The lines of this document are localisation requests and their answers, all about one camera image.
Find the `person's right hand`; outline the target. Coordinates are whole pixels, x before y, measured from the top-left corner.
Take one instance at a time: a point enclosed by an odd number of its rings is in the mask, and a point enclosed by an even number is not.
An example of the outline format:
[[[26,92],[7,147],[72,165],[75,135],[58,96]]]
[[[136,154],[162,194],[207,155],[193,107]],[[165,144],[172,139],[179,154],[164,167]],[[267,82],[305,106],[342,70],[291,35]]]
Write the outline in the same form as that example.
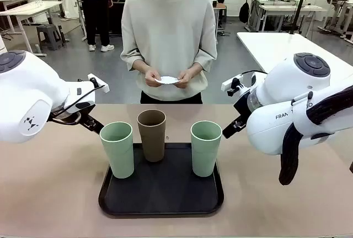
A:
[[[159,81],[161,80],[159,73],[151,67],[149,67],[145,71],[145,80],[146,80],[146,85],[150,87],[157,88],[162,85],[161,83],[159,83]]]

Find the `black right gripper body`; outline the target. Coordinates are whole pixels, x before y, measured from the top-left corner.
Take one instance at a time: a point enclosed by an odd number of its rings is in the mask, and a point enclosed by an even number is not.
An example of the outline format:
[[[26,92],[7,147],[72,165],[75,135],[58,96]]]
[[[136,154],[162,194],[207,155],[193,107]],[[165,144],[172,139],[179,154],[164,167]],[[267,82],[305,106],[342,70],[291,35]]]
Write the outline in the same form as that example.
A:
[[[236,111],[239,113],[239,117],[236,118],[237,122],[246,123],[250,116],[250,109],[247,102],[248,96],[249,94],[243,94],[233,105]]]

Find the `person's left hand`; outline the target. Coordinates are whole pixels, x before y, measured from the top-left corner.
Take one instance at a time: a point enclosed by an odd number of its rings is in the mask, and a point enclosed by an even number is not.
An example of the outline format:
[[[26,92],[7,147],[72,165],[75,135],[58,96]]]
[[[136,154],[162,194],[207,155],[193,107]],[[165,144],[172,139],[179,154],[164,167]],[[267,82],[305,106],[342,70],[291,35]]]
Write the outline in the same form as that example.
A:
[[[178,88],[185,89],[189,81],[192,79],[192,74],[189,70],[185,70],[181,72],[181,74],[178,77],[178,82],[176,82],[174,85]]]

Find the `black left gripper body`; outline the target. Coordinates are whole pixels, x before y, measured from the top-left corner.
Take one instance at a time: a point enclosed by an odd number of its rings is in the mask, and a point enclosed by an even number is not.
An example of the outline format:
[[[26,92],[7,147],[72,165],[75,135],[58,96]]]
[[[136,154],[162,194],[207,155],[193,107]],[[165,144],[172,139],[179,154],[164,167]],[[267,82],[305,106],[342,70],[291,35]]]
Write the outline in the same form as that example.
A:
[[[78,125],[83,116],[89,115],[95,107],[94,103],[79,102],[50,113],[49,122],[61,125]]]

